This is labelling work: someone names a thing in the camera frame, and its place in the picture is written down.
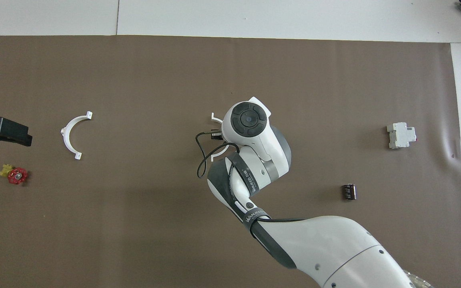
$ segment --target white circuit breaker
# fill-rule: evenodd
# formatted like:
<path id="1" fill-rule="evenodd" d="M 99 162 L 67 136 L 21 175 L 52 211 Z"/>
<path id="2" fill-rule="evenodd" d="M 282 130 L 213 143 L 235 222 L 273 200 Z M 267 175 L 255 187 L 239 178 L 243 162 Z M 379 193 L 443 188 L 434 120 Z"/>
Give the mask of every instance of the white circuit breaker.
<path id="1" fill-rule="evenodd" d="M 387 126 L 387 131 L 389 132 L 390 149 L 409 147 L 410 142 L 417 141 L 415 137 L 415 128 L 407 127 L 405 122 L 390 124 Z"/>

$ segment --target brown table surface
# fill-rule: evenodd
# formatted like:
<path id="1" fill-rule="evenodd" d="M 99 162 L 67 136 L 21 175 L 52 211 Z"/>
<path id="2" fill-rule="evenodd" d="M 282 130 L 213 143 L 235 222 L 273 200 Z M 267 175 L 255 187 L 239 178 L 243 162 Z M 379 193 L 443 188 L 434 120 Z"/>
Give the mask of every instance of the brown table surface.
<path id="1" fill-rule="evenodd" d="M 1 287 L 307 287 L 195 176 L 194 136 L 256 96 L 291 171 L 254 197 L 272 217 L 350 217 L 402 268 L 461 287 L 461 150 L 449 44 L 161 36 L 0 36 Z M 60 129 L 72 131 L 75 160 Z M 388 149 L 386 125 L 415 126 Z M 203 139 L 206 149 L 219 142 Z M 340 186 L 357 185 L 358 200 Z"/>

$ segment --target capacitor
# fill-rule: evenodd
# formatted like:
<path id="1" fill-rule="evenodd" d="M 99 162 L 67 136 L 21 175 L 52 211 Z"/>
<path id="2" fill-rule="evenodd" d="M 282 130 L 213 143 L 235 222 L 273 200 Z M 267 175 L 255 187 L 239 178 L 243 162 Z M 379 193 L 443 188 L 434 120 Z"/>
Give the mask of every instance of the capacitor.
<path id="1" fill-rule="evenodd" d="M 355 189 L 355 185 L 348 183 L 342 186 L 343 188 L 343 195 L 344 199 L 346 200 L 357 200 L 357 190 Z"/>

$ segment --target valve with red knob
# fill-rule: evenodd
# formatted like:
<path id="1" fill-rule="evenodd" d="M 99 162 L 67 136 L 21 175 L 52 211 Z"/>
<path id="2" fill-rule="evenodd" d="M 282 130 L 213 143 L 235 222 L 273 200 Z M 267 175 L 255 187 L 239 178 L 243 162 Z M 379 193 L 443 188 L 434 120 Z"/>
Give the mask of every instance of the valve with red knob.
<path id="1" fill-rule="evenodd" d="M 7 177 L 11 184 L 20 184 L 28 178 L 28 172 L 24 168 L 15 168 L 9 164 L 4 164 L 0 176 Z"/>

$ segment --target black cable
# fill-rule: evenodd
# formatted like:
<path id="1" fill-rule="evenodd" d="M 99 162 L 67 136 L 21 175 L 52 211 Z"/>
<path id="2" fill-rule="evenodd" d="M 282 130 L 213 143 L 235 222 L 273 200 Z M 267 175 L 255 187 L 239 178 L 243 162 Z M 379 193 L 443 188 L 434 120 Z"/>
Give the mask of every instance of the black cable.
<path id="1" fill-rule="evenodd" d="M 202 178 L 204 177 L 205 175 L 205 171 L 206 171 L 206 167 L 207 167 L 207 159 L 213 155 L 213 153 L 215 153 L 216 151 L 218 151 L 219 149 L 221 149 L 222 147 L 225 147 L 227 145 L 230 145 L 230 146 L 234 146 L 236 148 L 236 152 L 239 153 L 239 147 L 238 145 L 234 144 L 234 143 L 229 143 L 229 142 L 223 142 L 223 144 L 219 145 L 218 147 L 214 148 L 211 152 L 209 152 L 208 155 L 205 155 L 204 153 L 204 150 L 202 148 L 202 146 L 200 145 L 200 142 L 198 142 L 198 136 L 200 135 L 203 135 L 203 134 L 212 134 L 212 133 L 218 133 L 216 131 L 211 131 L 211 132 L 201 132 L 199 133 L 196 137 L 195 137 L 195 140 L 197 140 L 197 144 L 199 144 L 199 147 L 200 147 L 200 150 L 202 151 L 202 154 L 204 155 L 204 159 L 200 162 L 198 168 L 197 168 L 197 177 L 199 178 Z M 204 171 L 202 173 L 202 175 L 200 175 L 200 167 L 202 166 L 202 164 L 204 164 Z"/>

